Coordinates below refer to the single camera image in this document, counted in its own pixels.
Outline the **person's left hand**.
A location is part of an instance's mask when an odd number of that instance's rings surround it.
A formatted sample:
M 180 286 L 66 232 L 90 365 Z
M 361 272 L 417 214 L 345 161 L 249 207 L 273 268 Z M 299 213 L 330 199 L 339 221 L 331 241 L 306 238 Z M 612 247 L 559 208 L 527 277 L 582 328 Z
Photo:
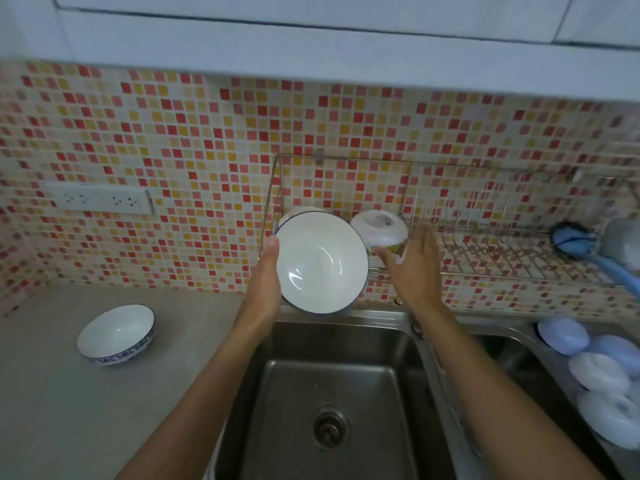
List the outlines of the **person's left hand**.
M 282 292 L 278 274 L 268 275 L 255 266 L 243 302 L 243 310 L 261 322 L 272 323 L 281 306 Z

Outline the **person's right hand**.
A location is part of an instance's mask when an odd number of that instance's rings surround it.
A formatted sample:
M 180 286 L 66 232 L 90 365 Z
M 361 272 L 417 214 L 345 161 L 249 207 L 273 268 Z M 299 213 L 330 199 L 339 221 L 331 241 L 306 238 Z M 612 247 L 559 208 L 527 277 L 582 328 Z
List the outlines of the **person's right hand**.
M 414 314 L 443 312 L 441 252 L 432 228 L 415 227 L 405 250 L 401 274 L 389 275 L 398 297 Z

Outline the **white bowl with dark rim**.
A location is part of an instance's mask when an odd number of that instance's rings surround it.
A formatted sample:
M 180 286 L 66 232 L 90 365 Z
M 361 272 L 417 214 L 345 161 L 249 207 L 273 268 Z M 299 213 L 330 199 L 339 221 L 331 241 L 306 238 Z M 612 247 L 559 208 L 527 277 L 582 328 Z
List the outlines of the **white bowl with dark rim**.
M 277 275 L 283 299 L 314 315 L 353 304 L 367 282 L 369 261 L 357 232 L 340 217 L 309 211 L 282 224 Z

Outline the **person's right forearm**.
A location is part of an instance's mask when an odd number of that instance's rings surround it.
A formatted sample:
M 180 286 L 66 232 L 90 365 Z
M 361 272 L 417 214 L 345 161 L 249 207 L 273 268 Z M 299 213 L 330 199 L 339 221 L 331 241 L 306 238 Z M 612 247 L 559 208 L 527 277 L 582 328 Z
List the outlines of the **person's right forearm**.
M 605 480 L 444 305 L 410 305 L 499 480 Z

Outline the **person's left forearm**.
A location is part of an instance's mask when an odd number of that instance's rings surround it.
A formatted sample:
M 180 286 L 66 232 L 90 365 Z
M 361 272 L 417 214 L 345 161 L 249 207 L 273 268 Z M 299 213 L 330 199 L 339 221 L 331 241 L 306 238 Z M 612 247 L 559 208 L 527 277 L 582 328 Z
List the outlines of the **person's left forearm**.
M 240 311 L 196 380 L 115 480 L 202 480 L 252 355 L 279 308 Z

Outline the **white bowl with floral print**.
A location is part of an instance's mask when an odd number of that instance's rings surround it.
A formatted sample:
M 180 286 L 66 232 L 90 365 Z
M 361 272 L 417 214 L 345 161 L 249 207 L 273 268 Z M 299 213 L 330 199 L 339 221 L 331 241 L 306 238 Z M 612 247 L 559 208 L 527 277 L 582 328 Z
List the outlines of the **white bowl with floral print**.
M 384 210 L 364 210 L 349 223 L 365 245 L 370 268 L 386 268 L 377 248 L 387 249 L 397 263 L 402 263 L 409 229 L 400 217 Z

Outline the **white bowl in rack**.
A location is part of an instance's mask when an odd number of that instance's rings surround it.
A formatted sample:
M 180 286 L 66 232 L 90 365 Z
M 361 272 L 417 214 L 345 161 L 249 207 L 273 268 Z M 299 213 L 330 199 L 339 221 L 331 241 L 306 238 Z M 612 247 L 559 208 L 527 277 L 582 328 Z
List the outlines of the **white bowl in rack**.
M 294 207 L 290 211 L 284 213 L 284 215 L 279 219 L 276 227 L 276 231 L 279 230 L 291 218 L 300 214 L 308 213 L 308 212 L 325 212 L 325 211 L 324 209 L 313 207 L 313 206 Z

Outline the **stainless steel double sink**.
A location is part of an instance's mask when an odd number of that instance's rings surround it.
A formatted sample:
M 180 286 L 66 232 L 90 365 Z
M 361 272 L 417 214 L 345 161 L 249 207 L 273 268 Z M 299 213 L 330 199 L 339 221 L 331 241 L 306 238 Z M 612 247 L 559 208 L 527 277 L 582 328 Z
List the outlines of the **stainless steel double sink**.
M 316 447 L 331 404 L 349 443 Z M 203 480 L 496 480 L 435 350 L 409 313 L 283 308 L 253 354 Z

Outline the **blue patterned white bowl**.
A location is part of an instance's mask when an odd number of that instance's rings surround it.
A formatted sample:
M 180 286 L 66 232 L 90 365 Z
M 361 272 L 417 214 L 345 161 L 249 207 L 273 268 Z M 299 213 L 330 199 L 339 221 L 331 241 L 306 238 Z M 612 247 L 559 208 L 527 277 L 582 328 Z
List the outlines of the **blue patterned white bowl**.
M 95 365 L 117 365 L 144 352 L 155 332 L 156 315 L 151 308 L 118 306 L 94 318 L 80 332 L 76 350 Z

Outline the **metal sink drain strainer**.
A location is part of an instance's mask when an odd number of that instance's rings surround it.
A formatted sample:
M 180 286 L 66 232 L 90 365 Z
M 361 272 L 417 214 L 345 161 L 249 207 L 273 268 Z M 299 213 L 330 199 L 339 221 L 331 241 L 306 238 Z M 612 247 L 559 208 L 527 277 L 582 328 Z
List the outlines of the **metal sink drain strainer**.
M 312 435 L 316 447 L 322 451 L 344 447 L 350 440 L 350 419 L 346 412 L 336 405 L 321 406 L 314 413 Z

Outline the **white power outlet strip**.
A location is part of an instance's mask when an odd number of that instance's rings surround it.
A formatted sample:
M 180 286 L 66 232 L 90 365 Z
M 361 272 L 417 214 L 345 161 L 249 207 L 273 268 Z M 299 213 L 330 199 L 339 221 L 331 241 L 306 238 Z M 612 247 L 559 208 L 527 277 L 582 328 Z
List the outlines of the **white power outlet strip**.
M 45 188 L 62 210 L 153 215 L 150 197 L 142 187 L 46 182 Z

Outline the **blue dish brush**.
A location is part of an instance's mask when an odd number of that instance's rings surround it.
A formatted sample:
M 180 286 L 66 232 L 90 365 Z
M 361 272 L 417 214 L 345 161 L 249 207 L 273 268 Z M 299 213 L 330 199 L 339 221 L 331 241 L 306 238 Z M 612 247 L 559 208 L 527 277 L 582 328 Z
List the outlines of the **blue dish brush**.
M 591 263 L 640 303 L 640 277 L 614 259 L 598 254 L 595 250 L 596 234 L 588 228 L 574 221 L 561 221 L 549 229 L 548 236 L 556 254 Z

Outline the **light blue round dish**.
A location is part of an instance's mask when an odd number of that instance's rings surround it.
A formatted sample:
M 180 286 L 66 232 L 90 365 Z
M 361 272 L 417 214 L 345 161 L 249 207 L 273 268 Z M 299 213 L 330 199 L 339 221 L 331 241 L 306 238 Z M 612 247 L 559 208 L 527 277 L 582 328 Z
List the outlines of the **light blue round dish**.
M 578 321 L 568 317 L 550 317 L 537 323 L 536 330 L 546 345 L 564 356 L 574 356 L 585 351 L 591 337 Z
M 591 340 L 586 350 L 617 361 L 631 379 L 640 378 L 640 348 L 632 341 L 617 335 L 599 335 Z

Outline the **grey plastic cup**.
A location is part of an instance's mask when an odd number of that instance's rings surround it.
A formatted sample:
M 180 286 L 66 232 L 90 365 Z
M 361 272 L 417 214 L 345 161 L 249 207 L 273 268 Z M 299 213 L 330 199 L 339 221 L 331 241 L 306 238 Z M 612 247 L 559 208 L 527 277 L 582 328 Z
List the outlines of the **grey plastic cup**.
M 612 219 L 600 236 L 598 253 L 640 272 L 640 218 Z

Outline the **white round dish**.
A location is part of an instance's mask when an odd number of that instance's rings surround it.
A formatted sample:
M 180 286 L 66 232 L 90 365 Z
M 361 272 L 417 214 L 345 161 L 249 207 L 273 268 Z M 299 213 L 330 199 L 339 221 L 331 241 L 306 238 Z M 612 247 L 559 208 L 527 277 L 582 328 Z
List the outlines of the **white round dish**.
M 581 352 L 568 361 L 573 377 L 587 390 L 625 395 L 630 387 L 626 370 L 607 355 Z
M 640 451 L 640 407 L 621 394 L 585 391 L 577 407 L 590 428 L 606 441 L 626 450 Z

